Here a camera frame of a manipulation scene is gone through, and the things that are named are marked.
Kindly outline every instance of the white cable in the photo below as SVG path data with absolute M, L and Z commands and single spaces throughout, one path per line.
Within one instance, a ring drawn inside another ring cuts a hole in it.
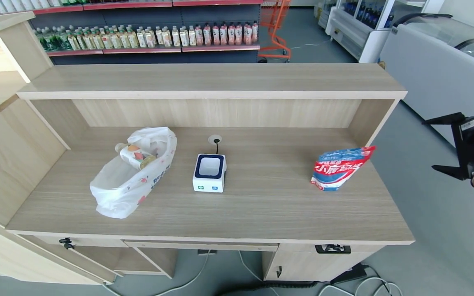
M 376 296 L 376 295 L 380 292 L 380 290 L 381 290 L 383 287 L 385 287 L 385 286 L 387 286 L 388 289 L 389 289 L 389 296 L 391 295 L 391 288 L 390 288 L 390 286 L 396 287 L 397 290 L 398 290 L 398 292 L 399 292 L 399 294 L 400 294 L 400 296 L 403 296 L 403 293 L 402 293 L 400 287 L 398 287 L 398 286 L 397 286 L 396 284 L 394 284 L 394 283 L 385 281 L 384 279 L 382 279 L 382 278 L 380 278 L 380 277 L 368 277 L 368 278 L 364 279 L 364 280 L 358 285 L 358 287 L 356 288 L 356 291 L 354 292 L 354 294 L 352 294 L 352 293 L 350 293 L 350 292 L 348 292 L 348 291 L 345 291 L 344 289 L 338 288 L 338 287 L 336 287 L 336 286 L 334 286 L 334 285 L 326 285 L 325 287 L 323 287 L 323 289 L 321 289 L 321 291 L 319 291 L 318 296 L 321 296 L 321 294 L 323 294 L 323 292 L 324 292 L 325 290 L 327 290 L 327 288 L 334 288 L 334 289 L 336 289 L 336 290 L 339 290 L 339 291 L 341 291 L 341 292 L 344 292 L 345 294 L 348 294 L 349 296 L 358 296 L 358 291 L 360 290 L 361 285 L 363 285 L 364 283 L 366 283 L 367 281 L 370 281 L 370 280 L 380 280 L 380 281 L 382 282 L 382 284 L 376 289 L 376 291 L 374 291 L 374 293 L 372 294 L 372 296 Z
M 206 266 L 206 264 L 207 264 L 207 259 L 209 258 L 209 252 L 210 252 L 210 251 L 211 251 L 211 250 L 208 250 L 208 251 L 207 251 L 206 260 L 204 261 L 204 264 L 202 265 L 202 268 L 201 268 L 201 270 L 199 271 L 199 273 L 197 273 L 197 275 L 196 275 L 194 278 L 192 278 L 189 282 L 187 282 L 187 283 L 185 283 L 185 284 L 183 284 L 183 285 L 180 285 L 180 286 L 178 286 L 178 287 L 171 288 L 171 289 L 169 289 L 169 290 L 167 290 L 167 291 L 164 291 L 164 292 L 162 292 L 162 293 L 155 294 L 155 295 L 153 295 L 153 296 L 162 296 L 162 295 L 164 295 L 164 294 L 168 294 L 169 292 L 176 291 L 176 290 L 179 290 L 179 289 L 182 289 L 182 288 L 186 288 L 188 285 L 190 285 L 192 282 L 194 282 L 194 281 L 201 275 L 202 271 L 204 270 L 204 268 L 205 268 L 205 266 Z M 107 290 L 109 290 L 109 292 L 115 294 L 116 296 L 122 296 L 122 295 L 118 294 L 117 292 L 113 291 L 111 288 L 107 287 L 107 286 L 105 285 L 105 283 L 102 283 L 102 285 L 103 285 L 104 288 L 106 288 Z
M 259 281 L 263 281 L 260 277 L 258 277 L 255 273 L 253 273 L 253 271 L 245 264 L 244 260 L 242 260 L 242 254 L 241 254 L 241 251 L 239 251 L 239 257 L 241 257 L 241 262 L 242 264 L 244 265 L 244 267 L 246 269 L 248 269 L 248 271 L 256 278 L 258 279 Z M 277 294 L 277 291 L 274 289 L 274 288 L 271 288 L 270 289 L 275 293 L 275 295 L 279 296 L 279 294 Z

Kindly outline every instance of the snack bag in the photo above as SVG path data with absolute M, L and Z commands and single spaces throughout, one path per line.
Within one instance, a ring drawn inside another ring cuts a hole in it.
M 335 191 L 348 180 L 368 159 L 376 146 L 343 149 L 322 154 L 310 183 L 322 191 Z

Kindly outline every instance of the wooden countertop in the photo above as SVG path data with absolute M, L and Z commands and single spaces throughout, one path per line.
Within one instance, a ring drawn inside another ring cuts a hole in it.
M 22 99 L 396 99 L 405 94 L 376 64 L 54 66 L 17 92 Z
M 347 129 L 177 127 L 170 170 L 126 219 L 96 212 L 90 181 L 137 128 L 92 127 L 66 151 L 7 230 L 16 234 L 249 243 L 410 244 L 414 238 L 371 162 L 335 192 L 310 184 L 325 151 L 355 148 Z M 224 193 L 198 193 L 192 172 L 222 135 Z

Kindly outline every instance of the shopping cart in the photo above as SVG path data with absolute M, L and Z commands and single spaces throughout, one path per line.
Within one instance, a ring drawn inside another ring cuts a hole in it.
M 292 51 L 287 47 L 286 41 L 277 35 L 277 30 L 281 28 L 284 17 L 288 13 L 291 0 L 266 0 L 261 5 L 261 26 L 268 28 L 271 46 L 261 47 L 258 56 L 263 58 L 286 58 L 285 62 L 290 62 Z

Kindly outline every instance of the white plastic bag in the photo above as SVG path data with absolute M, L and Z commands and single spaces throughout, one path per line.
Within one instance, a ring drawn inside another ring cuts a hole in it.
M 96 210 L 107 217 L 124 219 L 133 213 L 169 170 L 177 149 L 177 137 L 167 127 L 135 131 L 128 143 L 150 152 L 156 160 L 141 171 L 124 162 L 120 156 L 104 165 L 91 181 L 91 193 L 98 202 Z

